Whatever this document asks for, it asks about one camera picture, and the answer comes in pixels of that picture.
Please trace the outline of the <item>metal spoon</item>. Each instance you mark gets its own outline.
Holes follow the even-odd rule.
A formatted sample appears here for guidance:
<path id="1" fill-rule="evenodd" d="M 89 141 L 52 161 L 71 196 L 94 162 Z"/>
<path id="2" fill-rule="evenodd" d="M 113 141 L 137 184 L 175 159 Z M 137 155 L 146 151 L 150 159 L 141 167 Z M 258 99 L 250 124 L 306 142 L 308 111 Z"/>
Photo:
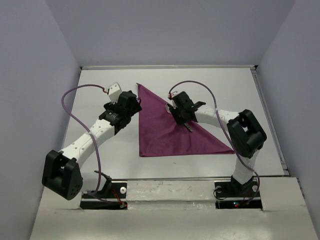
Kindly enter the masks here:
<path id="1" fill-rule="evenodd" d="M 167 104 L 165 105 L 165 109 L 166 109 L 166 111 L 167 111 L 169 114 L 172 114 L 171 111 L 170 111 L 170 109 L 171 109 L 172 107 L 173 107 L 173 106 L 170 105 L 169 103 L 167 103 Z M 184 127 L 185 127 L 189 132 L 191 132 L 191 133 L 193 132 L 192 128 L 191 128 L 187 123 L 184 123 L 183 125 L 184 125 Z"/>

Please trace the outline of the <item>purple cloth napkin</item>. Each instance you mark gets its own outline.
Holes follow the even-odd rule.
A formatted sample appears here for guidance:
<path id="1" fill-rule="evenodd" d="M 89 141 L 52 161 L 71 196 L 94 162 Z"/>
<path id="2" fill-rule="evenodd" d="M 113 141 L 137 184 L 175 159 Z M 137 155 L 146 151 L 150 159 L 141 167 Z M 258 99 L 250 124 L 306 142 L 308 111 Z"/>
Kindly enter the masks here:
<path id="1" fill-rule="evenodd" d="M 137 85 L 141 108 L 138 119 L 139 156 L 171 157 L 224 155 L 234 151 L 195 122 L 189 131 L 177 125 L 167 112 L 167 102 L 141 84 Z"/>

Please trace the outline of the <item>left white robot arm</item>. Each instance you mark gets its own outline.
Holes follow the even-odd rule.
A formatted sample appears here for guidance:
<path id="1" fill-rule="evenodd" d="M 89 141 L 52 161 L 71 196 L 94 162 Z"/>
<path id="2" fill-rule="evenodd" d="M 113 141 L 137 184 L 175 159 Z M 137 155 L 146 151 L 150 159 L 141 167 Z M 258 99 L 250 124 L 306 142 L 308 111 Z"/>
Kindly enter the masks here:
<path id="1" fill-rule="evenodd" d="M 125 128 L 141 111 L 141 101 L 132 91 L 110 93 L 110 102 L 91 128 L 60 151 L 51 150 L 45 157 L 42 185 L 70 201 L 78 193 L 104 198 L 112 189 L 112 178 L 99 168 L 81 172 L 86 160 L 97 154 L 99 146 Z"/>

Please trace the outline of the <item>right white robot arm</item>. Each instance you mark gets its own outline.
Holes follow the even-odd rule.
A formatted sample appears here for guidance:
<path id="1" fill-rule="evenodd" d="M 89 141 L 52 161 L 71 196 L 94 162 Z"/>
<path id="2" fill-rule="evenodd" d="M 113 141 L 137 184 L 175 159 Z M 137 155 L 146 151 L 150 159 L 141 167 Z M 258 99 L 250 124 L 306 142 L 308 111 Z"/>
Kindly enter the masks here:
<path id="1" fill-rule="evenodd" d="M 254 176 L 257 155 L 267 140 L 267 135 L 252 111 L 219 110 L 205 102 L 193 102 L 186 92 L 169 94 L 172 104 L 166 109 L 178 125 L 190 122 L 203 123 L 221 128 L 237 156 L 231 176 L 230 190 L 242 196 L 249 189 L 248 182 Z"/>

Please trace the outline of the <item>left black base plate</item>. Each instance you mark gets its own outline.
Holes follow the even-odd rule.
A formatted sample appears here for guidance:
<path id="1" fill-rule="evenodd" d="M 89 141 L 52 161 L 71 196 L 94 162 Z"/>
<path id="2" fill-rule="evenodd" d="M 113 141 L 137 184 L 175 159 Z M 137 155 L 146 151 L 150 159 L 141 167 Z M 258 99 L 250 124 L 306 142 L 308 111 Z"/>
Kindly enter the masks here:
<path id="1" fill-rule="evenodd" d="M 82 193 L 79 207 L 83 210 L 126 210 L 128 183 L 113 181 L 107 175 L 103 176 L 103 180 L 106 182 L 96 195 Z"/>

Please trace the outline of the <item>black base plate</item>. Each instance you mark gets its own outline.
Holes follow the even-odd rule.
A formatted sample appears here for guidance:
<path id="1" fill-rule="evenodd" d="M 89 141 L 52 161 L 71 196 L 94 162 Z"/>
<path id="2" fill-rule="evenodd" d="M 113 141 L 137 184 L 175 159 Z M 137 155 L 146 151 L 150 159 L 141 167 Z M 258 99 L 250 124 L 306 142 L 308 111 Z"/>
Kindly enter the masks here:
<path id="1" fill-rule="evenodd" d="M 260 193 L 257 191 L 258 182 L 252 177 L 245 184 L 240 184 L 233 177 L 229 181 L 214 183 L 213 196 L 218 210 L 262 209 Z"/>
<path id="2" fill-rule="evenodd" d="M 107 175 L 103 176 L 103 180 L 106 182 L 96 195 L 82 193 L 79 207 L 83 210 L 126 210 L 128 183 L 113 181 Z"/>

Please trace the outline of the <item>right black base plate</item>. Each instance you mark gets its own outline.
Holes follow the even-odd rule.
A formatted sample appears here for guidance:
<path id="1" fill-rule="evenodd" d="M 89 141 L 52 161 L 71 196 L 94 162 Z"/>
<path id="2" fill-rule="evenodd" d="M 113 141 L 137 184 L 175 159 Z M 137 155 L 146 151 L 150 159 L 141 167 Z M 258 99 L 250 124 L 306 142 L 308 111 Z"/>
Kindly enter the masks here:
<path id="1" fill-rule="evenodd" d="M 252 177 L 245 184 L 240 184 L 233 177 L 229 181 L 214 183 L 213 196 L 218 210 L 262 209 L 260 193 L 257 191 L 258 182 Z"/>

